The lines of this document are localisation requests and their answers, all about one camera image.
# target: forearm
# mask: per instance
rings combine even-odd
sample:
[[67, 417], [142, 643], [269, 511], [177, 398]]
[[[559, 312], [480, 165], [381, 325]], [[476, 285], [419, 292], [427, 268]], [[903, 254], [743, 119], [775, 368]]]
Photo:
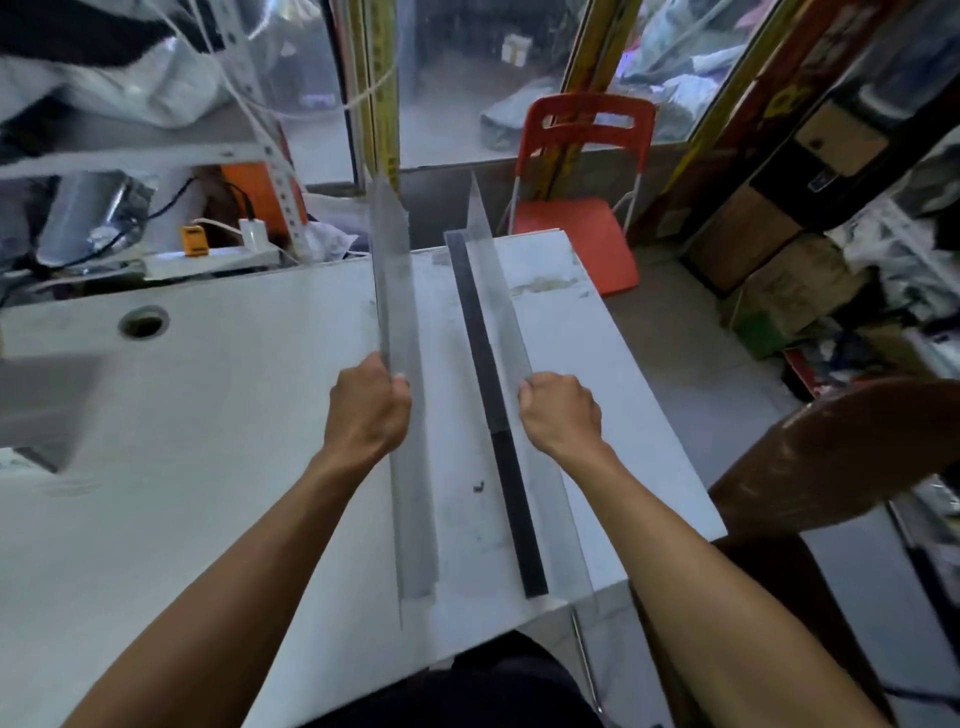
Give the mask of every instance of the forearm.
[[755, 581], [606, 446], [561, 465], [604, 526], [658, 636], [718, 726], [885, 725], [850, 677]]
[[321, 451], [117, 658], [64, 727], [239, 726], [369, 468]]

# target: glass window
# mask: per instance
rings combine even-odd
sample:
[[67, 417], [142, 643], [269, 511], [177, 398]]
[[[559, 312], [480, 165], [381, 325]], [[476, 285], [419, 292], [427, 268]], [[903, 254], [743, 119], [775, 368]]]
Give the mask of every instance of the glass window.
[[516, 155], [560, 91], [587, 0], [397, 0], [400, 164]]
[[246, 5], [257, 7], [250, 23], [252, 51], [260, 58], [264, 93], [280, 120], [300, 180], [353, 182], [347, 119], [336, 110], [343, 105], [341, 59], [339, 48], [330, 43], [323, 4], [272, 0]]
[[654, 142], [687, 140], [777, 0], [646, 0], [610, 93], [660, 107]]

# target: dark clothing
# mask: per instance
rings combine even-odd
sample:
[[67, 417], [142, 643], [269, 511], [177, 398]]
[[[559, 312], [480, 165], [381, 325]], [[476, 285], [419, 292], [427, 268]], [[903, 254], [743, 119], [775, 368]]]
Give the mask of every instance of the dark clothing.
[[518, 632], [457, 656], [452, 669], [421, 672], [304, 728], [381, 725], [602, 726], [564, 666]]

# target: metal rod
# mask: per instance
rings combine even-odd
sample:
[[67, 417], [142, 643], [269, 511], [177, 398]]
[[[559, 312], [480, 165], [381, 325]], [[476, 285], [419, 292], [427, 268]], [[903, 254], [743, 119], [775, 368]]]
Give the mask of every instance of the metal rod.
[[570, 605], [570, 623], [573, 624], [573, 636], [577, 638], [580, 661], [583, 663], [584, 674], [587, 676], [587, 687], [590, 688], [590, 700], [593, 702], [593, 709], [602, 716], [604, 715], [603, 706], [600, 705], [600, 696], [597, 694], [596, 683], [593, 682], [593, 670], [590, 667], [590, 658], [587, 655], [587, 645], [584, 643], [584, 636], [580, 632], [577, 608], [572, 604]]

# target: red chair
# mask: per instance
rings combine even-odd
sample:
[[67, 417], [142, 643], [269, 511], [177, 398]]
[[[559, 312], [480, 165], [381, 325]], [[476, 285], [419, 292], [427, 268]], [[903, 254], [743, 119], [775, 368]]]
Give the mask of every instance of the red chair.
[[[628, 116], [633, 118], [634, 125], [623, 128], [596, 124], [591, 119], [597, 113]], [[535, 101], [527, 111], [527, 120], [523, 124], [520, 151], [516, 156], [514, 193], [509, 208], [510, 234], [552, 228], [563, 230], [602, 296], [626, 291], [640, 280], [634, 257], [627, 245], [626, 232], [634, 213], [636, 193], [640, 188], [640, 176], [653, 137], [656, 114], [657, 108], [644, 99], [595, 92], [562, 93]], [[576, 121], [557, 123], [555, 120], [551, 126], [544, 128], [543, 122], [550, 116]], [[597, 197], [550, 202], [517, 201], [523, 169], [535, 152], [551, 146], [586, 144], [591, 141], [636, 152], [636, 179], [623, 229], [613, 216], [615, 208], [611, 210], [606, 201]]]

